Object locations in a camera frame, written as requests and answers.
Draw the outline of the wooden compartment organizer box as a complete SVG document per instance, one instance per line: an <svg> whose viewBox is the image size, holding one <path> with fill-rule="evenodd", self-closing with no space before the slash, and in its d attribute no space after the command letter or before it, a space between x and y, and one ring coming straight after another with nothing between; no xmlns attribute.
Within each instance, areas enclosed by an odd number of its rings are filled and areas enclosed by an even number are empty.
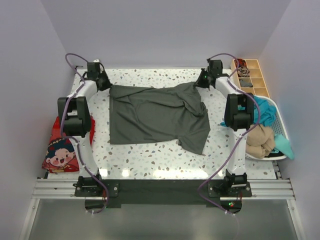
<svg viewBox="0 0 320 240"><path fill-rule="evenodd" d="M259 64L258 59L244 59L247 63L247 68L250 70L250 77L239 77L235 62L232 60L230 68L232 71L236 70L236 72L232 75L232 79L234 84L240 88L242 91L246 93L251 93L256 96L263 96L269 98L269 91L262 74L262 70ZM253 87L241 87L239 79L250 79L253 84Z"/></svg>

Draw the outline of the dark grey t shirt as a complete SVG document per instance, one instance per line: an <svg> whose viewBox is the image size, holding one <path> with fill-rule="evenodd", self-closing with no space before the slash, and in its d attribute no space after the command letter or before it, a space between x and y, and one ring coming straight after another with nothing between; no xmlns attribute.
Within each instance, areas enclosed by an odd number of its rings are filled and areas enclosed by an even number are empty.
<svg viewBox="0 0 320 240"><path fill-rule="evenodd" d="M152 88L113 85L109 91L109 136L113 145L177 140L203 153L210 133L207 108L193 82Z"/></svg>

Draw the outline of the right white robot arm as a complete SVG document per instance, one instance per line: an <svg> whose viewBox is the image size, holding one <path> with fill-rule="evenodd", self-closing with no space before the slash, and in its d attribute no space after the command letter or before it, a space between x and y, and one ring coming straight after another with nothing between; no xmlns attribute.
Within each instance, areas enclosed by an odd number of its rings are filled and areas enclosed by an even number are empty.
<svg viewBox="0 0 320 240"><path fill-rule="evenodd" d="M247 131L254 122L254 98L252 94L241 91L230 81L230 76L223 73L221 60L208 59L207 62L208 67L201 69L195 86L214 87L226 98L224 123L231 130L230 143L233 149L225 164L222 189L227 196L233 197L247 184L246 141Z"/></svg>

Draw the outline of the white perforated laundry basket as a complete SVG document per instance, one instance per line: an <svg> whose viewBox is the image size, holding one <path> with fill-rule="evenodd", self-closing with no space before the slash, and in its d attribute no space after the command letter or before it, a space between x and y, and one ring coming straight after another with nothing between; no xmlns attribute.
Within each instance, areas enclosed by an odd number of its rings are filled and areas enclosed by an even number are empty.
<svg viewBox="0 0 320 240"><path fill-rule="evenodd" d="M293 159L294 153L280 115L276 103L264 96L254 96L257 103L254 106L254 120L252 126L255 128L258 125L271 127L274 131L275 148L271 153L262 159L255 158L245 152L245 158L257 161L278 161L286 158Z"/></svg>

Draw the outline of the grey rolled socks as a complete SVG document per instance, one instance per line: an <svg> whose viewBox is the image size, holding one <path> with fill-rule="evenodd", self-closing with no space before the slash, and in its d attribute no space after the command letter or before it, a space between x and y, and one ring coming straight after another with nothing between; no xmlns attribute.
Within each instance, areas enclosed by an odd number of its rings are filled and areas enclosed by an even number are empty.
<svg viewBox="0 0 320 240"><path fill-rule="evenodd" d="M241 88L252 88L253 84L249 78L240 78L239 84Z"/></svg>

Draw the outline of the patterned rolled socks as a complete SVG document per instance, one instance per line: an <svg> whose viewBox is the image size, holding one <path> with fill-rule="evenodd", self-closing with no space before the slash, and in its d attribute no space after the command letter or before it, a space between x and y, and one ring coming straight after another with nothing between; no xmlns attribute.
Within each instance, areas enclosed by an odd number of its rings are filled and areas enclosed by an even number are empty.
<svg viewBox="0 0 320 240"><path fill-rule="evenodd" d="M237 74L240 78L249 78L250 70L247 67L240 67L237 69Z"/></svg>

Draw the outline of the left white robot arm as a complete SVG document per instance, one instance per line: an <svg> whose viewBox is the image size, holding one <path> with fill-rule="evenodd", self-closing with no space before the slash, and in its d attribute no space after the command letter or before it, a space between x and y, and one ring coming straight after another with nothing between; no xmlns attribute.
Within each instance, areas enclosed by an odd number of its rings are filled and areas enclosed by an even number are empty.
<svg viewBox="0 0 320 240"><path fill-rule="evenodd" d="M60 134L70 140L79 165L80 181L88 181L86 191L99 196L104 190L99 168L94 160L90 143L92 128L88 101L98 92L109 89L112 84L103 64L95 60L87 63L86 78L80 76L78 87L67 97L57 100Z"/></svg>

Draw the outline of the aluminium rail frame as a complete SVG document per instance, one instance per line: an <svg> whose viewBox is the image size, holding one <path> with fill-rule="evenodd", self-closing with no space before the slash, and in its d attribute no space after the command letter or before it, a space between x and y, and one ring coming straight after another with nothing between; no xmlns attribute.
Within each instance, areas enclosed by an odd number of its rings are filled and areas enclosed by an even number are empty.
<svg viewBox="0 0 320 240"><path fill-rule="evenodd" d="M40 200L69 200L75 198L75 179L37 179L22 225L19 240L28 240L39 208Z"/></svg>

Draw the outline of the red black rolled socks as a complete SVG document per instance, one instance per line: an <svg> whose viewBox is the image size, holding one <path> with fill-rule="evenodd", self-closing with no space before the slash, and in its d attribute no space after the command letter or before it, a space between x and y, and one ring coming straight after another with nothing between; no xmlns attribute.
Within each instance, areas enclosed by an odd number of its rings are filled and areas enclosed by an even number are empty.
<svg viewBox="0 0 320 240"><path fill-rule="evenodd" d="M247 62L242 58L237 58L234 60L234 64L236 68L247 68Z"/></svg>

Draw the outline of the beige t shirt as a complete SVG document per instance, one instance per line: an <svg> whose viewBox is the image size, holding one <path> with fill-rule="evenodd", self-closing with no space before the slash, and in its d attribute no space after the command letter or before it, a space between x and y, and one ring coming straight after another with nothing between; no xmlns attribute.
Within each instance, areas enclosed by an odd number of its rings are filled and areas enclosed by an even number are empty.
<svg viewBox="0 0 320 240"><path fill-rule="evenodd" d="M254 158L267 157L275 147L275 134L269 126L259 124L247 135L245 151Z"/></svg>

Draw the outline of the teal t shirt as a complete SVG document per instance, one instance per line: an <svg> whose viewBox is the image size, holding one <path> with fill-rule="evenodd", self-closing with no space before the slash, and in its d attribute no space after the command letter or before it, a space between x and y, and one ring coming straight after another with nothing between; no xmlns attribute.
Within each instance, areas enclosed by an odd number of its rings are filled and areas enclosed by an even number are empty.
<svg viewBox="0 0 320 240"><path fill-rule="evenodd" d="M248 156L255 160L269 160L274 158L293 159L290 142L284 136L281 116L277 106L270 98L253 97L252 102L246 95L231 94L227 97L224 114L224 127L230 127L237 134L237 130L244 130L246 139L244 147L236 143L229 159Z"/></svg>

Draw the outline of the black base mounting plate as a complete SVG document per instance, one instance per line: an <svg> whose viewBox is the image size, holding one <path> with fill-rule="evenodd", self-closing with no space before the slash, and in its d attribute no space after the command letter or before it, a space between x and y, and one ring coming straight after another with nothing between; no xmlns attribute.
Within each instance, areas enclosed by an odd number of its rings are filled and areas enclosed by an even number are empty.
<svg viewBox="0 0 320 240"><path fill-rule="evenodd" d="M101 208L121 208L122 205L202 205L232 208L227 200L241 205L242 197L252 197L249 183L246 186L224 188L223 180L203 179L103 179L99 184L92 178L79 177L74 195L84 197L87 210Z"/></svg>

